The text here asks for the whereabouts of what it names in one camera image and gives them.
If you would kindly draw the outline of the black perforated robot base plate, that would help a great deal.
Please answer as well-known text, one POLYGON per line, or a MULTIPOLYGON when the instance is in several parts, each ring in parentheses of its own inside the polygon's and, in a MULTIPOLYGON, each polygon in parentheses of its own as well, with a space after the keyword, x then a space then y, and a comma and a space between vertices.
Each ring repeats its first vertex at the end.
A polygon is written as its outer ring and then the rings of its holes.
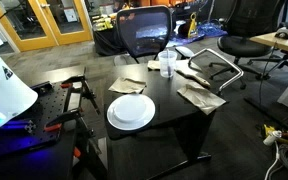
POLYGON ((68 95, 68 88, 53 83, 33 106, 0 127, 0 157, 56 142, 61 128, 46 130, 45 125, 64 112, 68 95))

